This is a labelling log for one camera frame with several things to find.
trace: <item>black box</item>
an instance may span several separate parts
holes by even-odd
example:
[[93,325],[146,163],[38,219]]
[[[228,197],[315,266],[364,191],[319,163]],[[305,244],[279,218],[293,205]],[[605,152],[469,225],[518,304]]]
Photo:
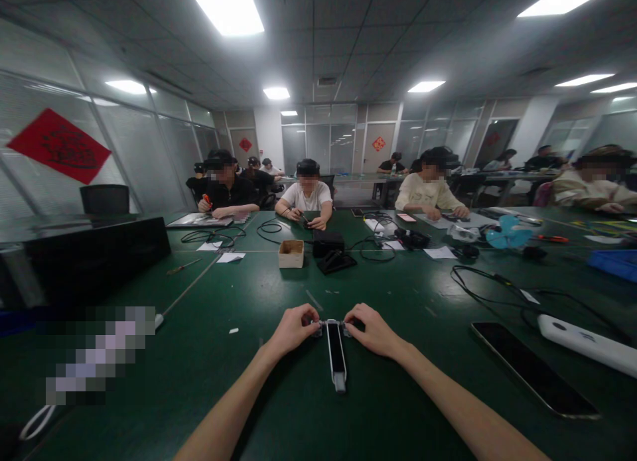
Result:
[[94,305],[170,253],[162,218],[13,222],[0,227],[0,308]]
[[345,241],[340,232],[314,231],[314,257],[325,257],[330,250],[345,251]]

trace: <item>screwdriver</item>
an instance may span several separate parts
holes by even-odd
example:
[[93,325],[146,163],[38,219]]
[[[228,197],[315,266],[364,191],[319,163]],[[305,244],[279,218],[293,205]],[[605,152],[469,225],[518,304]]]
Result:
[[180,265],[179,267],[175,268],[175,269],[171,269],[168,272],[166,272],[166,275],[172,275],[172,274],[176,274],[177,272],[181,272],[183,269],[185,269],[186,267],[188,267],[189,265],[194,264],[195,262],[199,262],[201,259],[197,259],[195,261],[192,262],[188,262],[186,265]]

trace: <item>door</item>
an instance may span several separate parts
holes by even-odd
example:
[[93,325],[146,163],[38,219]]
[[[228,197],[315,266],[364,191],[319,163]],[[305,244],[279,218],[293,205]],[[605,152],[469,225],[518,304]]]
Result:
[[391,156],[391,142],[396,123],[367,124],[363,172],[376,172],[383,161]]
[[237,158],[237,161],[239,161],[242,168],[247,168],[249,157],[259,157],[257,132],[254,129],[231,129],[230,136],[232,137],[234,156]]

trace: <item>blue tray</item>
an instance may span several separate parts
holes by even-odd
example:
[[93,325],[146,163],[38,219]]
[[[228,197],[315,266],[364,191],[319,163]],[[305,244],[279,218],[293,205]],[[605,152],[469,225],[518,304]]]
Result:
[[637,283],[637,250],[593,251],[588,264]]

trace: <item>white power bank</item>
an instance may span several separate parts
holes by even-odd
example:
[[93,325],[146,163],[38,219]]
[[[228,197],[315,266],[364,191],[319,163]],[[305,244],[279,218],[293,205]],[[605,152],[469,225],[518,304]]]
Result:
[[537,318],[544,338],[637,378],[637,350],[548,315]]

